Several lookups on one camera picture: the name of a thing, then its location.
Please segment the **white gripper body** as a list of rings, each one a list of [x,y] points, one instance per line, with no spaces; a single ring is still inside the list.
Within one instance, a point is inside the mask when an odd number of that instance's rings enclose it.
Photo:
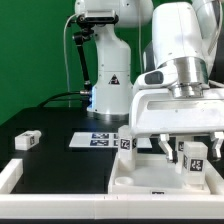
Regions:
[[[184,99],[174,99],[168,89],[141,90],[132,101],[129,127],[134,137],[224,131],[224,89],[212,88],[202,98]]]

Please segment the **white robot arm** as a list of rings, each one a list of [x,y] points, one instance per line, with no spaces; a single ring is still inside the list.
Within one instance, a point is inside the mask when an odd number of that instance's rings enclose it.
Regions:
[[[224,90],[211,88],[222,26],[222,0],[190,0],[154,6],[152,0],[77,0],[82,40],[94,39],[98,80],[88,113],[125,119],[118,130],[118,156],[132,162],[141,138],[156,135],[169,161],[178,153],[171,135],[208,134],[218,154],[224,137]],[[143,72],[131,80],[131,49],[118,27],[152,26],[152,40],[141,53]]]

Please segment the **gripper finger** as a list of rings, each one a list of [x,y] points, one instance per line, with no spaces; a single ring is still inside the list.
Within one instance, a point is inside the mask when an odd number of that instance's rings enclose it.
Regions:
[[[212,156],[216,160],[221,159],[221,147],[224,143],[224,132],[216,131],[210,134],[210,140],[212,142]]]
[[[171,146],[168,143],[169,140],[170,137],[168,134],[160,134],[158,144],[166,154],[167,161],[170,163],[177,163],[178,162],[177,152],[171,148]]]

